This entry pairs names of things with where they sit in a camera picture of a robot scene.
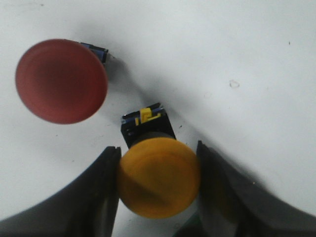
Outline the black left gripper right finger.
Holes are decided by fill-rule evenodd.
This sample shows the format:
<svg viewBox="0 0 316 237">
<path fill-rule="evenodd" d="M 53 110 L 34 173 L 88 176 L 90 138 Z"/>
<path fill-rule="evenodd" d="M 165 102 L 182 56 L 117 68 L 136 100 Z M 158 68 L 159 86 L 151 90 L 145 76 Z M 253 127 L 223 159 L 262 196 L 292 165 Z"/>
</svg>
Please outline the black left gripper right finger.
<svg viewBox="0 0 316 237">
<path fill-rule="evenodd" d="M 316 218 L 272 195 L 214 149 L 197 144 L 199 214 L 210 237 L 314 237 Z"/>
</svg>

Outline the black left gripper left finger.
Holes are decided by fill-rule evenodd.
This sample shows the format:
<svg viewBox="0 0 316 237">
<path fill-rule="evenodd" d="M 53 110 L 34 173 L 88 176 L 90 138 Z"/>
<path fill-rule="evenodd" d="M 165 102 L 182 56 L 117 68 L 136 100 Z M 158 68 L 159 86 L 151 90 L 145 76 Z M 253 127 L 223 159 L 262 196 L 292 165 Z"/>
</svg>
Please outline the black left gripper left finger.
<svg viewBox="0 0 316 237">
<path fill-rule="evenodd" d="M 0 222 L 2 237 L 110 237 L 118 208 L 121 149 L 107 147 L 74 181 Z"/>
</svg>

